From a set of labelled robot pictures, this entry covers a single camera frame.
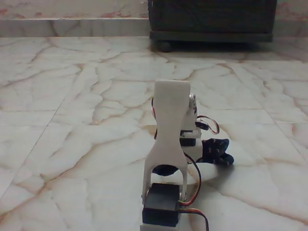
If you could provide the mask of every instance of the white plastic part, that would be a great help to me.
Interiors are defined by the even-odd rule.
[[[177,224],[176,227],[142,224],[140,225],[140,231],[179,231],[179,226],[180,222]]]
[[[154,108],[157,122],[156,142],[144,164],[142,203],[151,185],[151,173],[158,165],[177,167],[183,175],[181,200],[187,188],[187,160],[180,145],[180,131],[189,107],[190,84],[187,81],[155,82]]]
[[[202,140],[196,139],[196,145],[192,147],[182,147],[182,150],[192,159],[197,160],[202,157]]]

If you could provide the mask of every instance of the white marble tile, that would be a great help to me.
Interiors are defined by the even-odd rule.
[[[279,124],[279,127],[308,163],[308,124]]]
[[[122,52],[100,64],[89,62],[51,124],[95,125],[132,109],[148,116],[154,81],[162,78],[190,81],[203,112],[223,117],[226,110],[233,115],[224,122],[273,123],[253,94],[221,63],[204,58],[165,58],[147,50]]]
[[[299,61],[254,61],[228,66],[275,122],[308,122],[308,65]]]
[[[0,126],[47,126],[55,111],[0,111]]]
[[[199,114],[221,124],[215,137],[231,141],[233,171],[198,164],[194,206],[210,230],[305,231],[305,43],[162,54],[147,38],[0,39],[0,231],[138,230],[161,78],[188,80]],[[204,230],[199,217],[183,218],[185,230]]]
[[[0,230],[138,230],[144,157],[154,140],[136,124],[128,117],[99,126],[48,127],[0,200]],[[307,163],[279,127],[221,128],[218,137],[231,139],[234,171],[199,164],[204,186],[195,203],[211,230],[304,229]],[[184,223],[187,230],[204,229],[193,216]]]
[[[45,127],[0,127],[0,197]]]

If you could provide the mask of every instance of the red wire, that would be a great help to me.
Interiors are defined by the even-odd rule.
[[[196,208],[188,208],[188,209],[180,209],[180,213],[190,213],[190,214],[198,214],[205,219],[205,230],[209,231],[208,220],[203,212]]]
[[[213,120],[213,119],[211,119],[210,117],[208,117],[208,116],[205,116],[205,115],[199,115],[197,118],[206,118],[206,119],[209,119],[209,120],[211,120],[214,124],[215,124],[215,127],[216,127],[216,131],[214,131],[212,128],[211,128],[211,126],[209,126],[208,125],[208,123],[206,123],[207,125],[208,125],[208,128],[210,129],[210,131],[213,133],[213,134],[215,134],[215,135],[217,135],[220,131],[219,131],[219,125],[218,125],[218,123],[215,121],[215,120]]]

